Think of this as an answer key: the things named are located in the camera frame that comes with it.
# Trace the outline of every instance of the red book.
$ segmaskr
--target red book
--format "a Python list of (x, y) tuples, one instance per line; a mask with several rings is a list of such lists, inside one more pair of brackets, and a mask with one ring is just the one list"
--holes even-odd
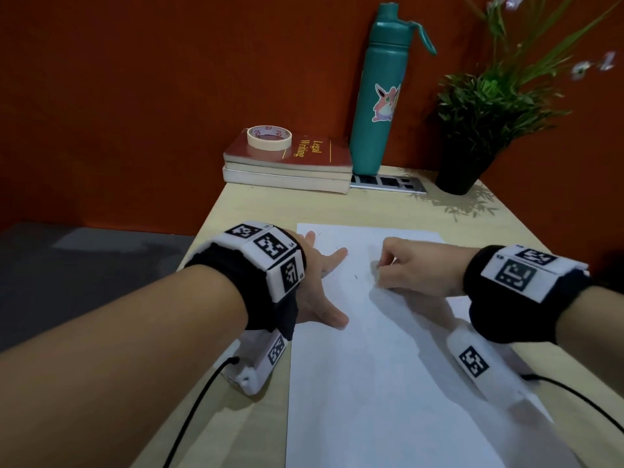
[(306, 171), (351, 172), (351, 153), (346, 140), (293, 133), (292, 145), (281, 151), (249, 146), (243, 130), (223, 153), (226, 162)]

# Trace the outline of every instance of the stack of books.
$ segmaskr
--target stack of books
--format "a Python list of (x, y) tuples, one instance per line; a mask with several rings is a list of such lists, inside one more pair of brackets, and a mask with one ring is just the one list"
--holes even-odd
[(351, 154), (344, 140), (293, 133), (292, 145), (281, 151), (256, 149), (247, 130), (223, 153), (223, 180), (236, 184), (347, 193)]

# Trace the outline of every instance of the potted plant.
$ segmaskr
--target potted plant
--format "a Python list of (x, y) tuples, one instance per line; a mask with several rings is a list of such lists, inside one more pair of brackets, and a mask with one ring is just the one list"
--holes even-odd
[[(493, 0), (485, 12), (472, 0), (465, 1), (488, 25), (492, 61), (478, 75), (447, 75), (441, 84), (444, 90), (438, 95), (437, 112), (444, 138), (436, 185), (455, 195), (466, 194), (513, 140), (552, 128), (549, 120), (570, 113), (551, 106), (553, 98), (563, 96), (553, 86), (553, 78), (569, 70), (570, 49), (617, 5), (564, 38), (540, 60), (528, 63), (527, 52), (573, 0), (564, 0), (548, 15), (544, 13), (546, 0), (523, 4), (529, 14), (529, 28), (520, 43), (510, 41), (503, 12), (516, 10), (524, 0)], [(585, 69), (591, 65), (582, 64)]]

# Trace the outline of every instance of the black cable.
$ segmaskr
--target black cable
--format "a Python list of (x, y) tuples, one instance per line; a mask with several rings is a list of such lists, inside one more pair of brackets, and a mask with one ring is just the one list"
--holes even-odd
[(216, 371), (213, 373), (210, 379), (208, 379), (208, 382), (203, 387), (201, 393), (199, 393), (199, 395), (197, 396), (197, 399), (195, 400), (195, 403), (193, 404), (191, 411), (188, 413), (187, 419), (184, 421), (182, 428), (180, 429), (180, 433), (178, 433), (178, 436), (175, 439), (174, 446), (171, 447), (171, 451), (169, 452), (167, 461), (165, 461), (165, 464), (162, 465), (163, 468), (169, 468), (169, 465), (171, 465), (171, 461), (174, 459), (176, 450), (178, 449), (178, 445), (180, 445), (180, 442), (182, 441), (184, 433), (187, 431), (187, 428), (189, 427), (191, 419), (193, 418), (193, 416), (195, 415), (195, 411), (199, 407), (199, 403), (202, 401), (204, 394), (206, 394), (206, 391), (208, 390), (212, 382), (216, 379), (216, 377), (219, 375), (219, 373), (221, 372), (223, 368), (225, 368), (229, 364), (236, 364), (239, 361), (240, 361), (240, 358), (238, 356), (232, 356), (231, 358), (226, 359), (225, 361), (221, 363), (221, 366), (219, 366), (216, 369)]
[(550, 384), (554, 384), (557, 385), (563, 389), (565, 389), (566, 391), (570, 391), (571, 393), (573, 393), (575, 396), (579, 397), (580, 399), (582, 399), (583, 401), (587, 402), (591, 407), (593, 407), (594, 409), (596, 409), (598, 412), (600, 412), (600, 414), (602, 414), (604, 417), (606, 417), (606, 419), (611, 422), (613, 425), (615, 425), (615, 427), (617, 427), (617, 429), (622, 432), (624, 434), (624, 427), (622, 427), (618, 421), (616, 421), (613, 417), (611, 417), (609, 414), (607, 414), (604, 409), (602, 409), (601, 407), (599, 407), (597, 404), (595, 404), (594, 402), (590, 401), (587, 397), (585, 397), (583, 394), (579, 393), (578, 391), (575, 391), (573, 388), (565, 385), (564, 383), (559, 383), (559, 381), (555, 381), (554, 379), (550, 379), (550, 377), (546, 377), (546, 376), (540, 376), (539, 374), (521, 374), (520, 375), (521, 378), (523, 378), (525, 381), (546, 381), (547, 383)]

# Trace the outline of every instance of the hand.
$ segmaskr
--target hand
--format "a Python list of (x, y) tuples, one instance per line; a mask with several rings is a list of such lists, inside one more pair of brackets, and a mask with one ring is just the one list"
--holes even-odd
[(386, 238), (378, 264), (379, 287), (429, 296), (464, 295), (464, 273), (479, 248)]
[(349, 318), (325, 297), (321, 278), (343, 262), (347, 256), (347, 249), (340, 248), (335, 253), (325, 256), (314, 249), (316, 238), (314, 231), (308, 231), (305, 238), (293, 231), (288, 232), (299, 241), (306, 255), (306, 277), (296, 294), (299, 307), (297, 323), (321, 322), (342, 330), (349, 323)]

